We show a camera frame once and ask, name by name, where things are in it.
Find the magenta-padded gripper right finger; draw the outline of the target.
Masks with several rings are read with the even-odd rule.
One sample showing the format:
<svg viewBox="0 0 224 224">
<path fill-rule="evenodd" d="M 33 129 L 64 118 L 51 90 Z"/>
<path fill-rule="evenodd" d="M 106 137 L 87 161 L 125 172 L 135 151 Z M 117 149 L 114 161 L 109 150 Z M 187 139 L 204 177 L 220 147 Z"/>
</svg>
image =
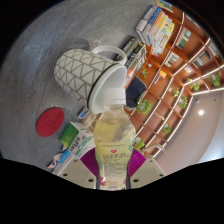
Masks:
<svg viewBox="0 0 224 224">
<path fill-rule="evenodd" d="M 136 189 L 146 186 L 166 176 L 152 156 L 145 158 L 134 149 L 128 163 L 128 188 Z"/>
</svg>

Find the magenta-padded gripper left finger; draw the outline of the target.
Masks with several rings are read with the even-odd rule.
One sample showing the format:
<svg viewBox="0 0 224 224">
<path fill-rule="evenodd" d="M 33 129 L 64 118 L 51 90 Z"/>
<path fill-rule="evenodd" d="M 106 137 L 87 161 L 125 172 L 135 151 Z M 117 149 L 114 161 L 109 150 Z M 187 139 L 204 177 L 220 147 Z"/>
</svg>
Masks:
<svg viewBox="0 0 224 224">
<path fill-rule="evenodd" d="M 80 159 L 71 158 L 58 168 L 58 176 L 84 188 L 98 187 L 98 164 L 95 149 L 89 150 Z"/>
</svg>

